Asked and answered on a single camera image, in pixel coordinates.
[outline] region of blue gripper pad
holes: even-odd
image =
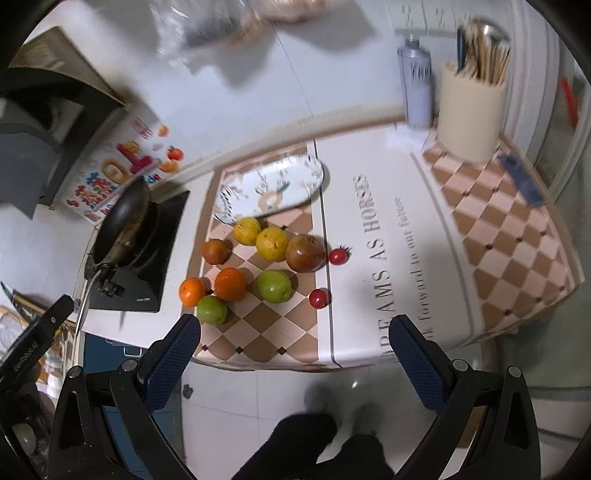
[[[137,378],[143,385],[142,399],[150,414],[164,408],[200,339],[199,321],[186,313],[166,337],[154,342],[142,357]]]
[[[398,315],[390,321],[390,346],[425,408],[439,414],[447,403],[444,381],[402,319],[408,320],[408,317]]]

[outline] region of frying pan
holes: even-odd
[[[78,335],[86,320],[92,288],[134,247],[136,234],[149,205],[150,190],[144,178],[140,177],[125,189],[103,220],[90,254],[93,271],[82,295],[75,335]]]

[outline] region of white oval plate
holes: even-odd
[[[214,215],[220,222],[262,217],[297,207],[312,198],[324,180],[324,169],[311,155],[286,155],[247,172],[233,173],[217,194]]]

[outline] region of tiled floor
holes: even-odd
[[[448,352],[480,368],[480,347],[470,345]],[[435,418],[423,408],[398,363],[387,363],[331,373],[290,371],[229,372],[190,364],[183,384],[194,393],[183,400],[183,434],[187,465],[199,480],[228,480],[268,439],[284,417],[302,411],[309,385],[322,383],[334,392],[343,424],[320,460],[332,458],[351,429],[352,412],[368,401],[380,403],[385,424],[379,438],[395,470],[410,453]],[[443,477],[456,471],[462,453]]]

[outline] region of green fruit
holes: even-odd
[[[221,325],[228,316],[228,307],[219,298],[213,295],[203,297],[197,303],[197,318],[209,325]]]
[[[265,270],[257,280],[256,286],[261,297],[271,303],[283,303],[291,296],[291,282],[281,270]]]

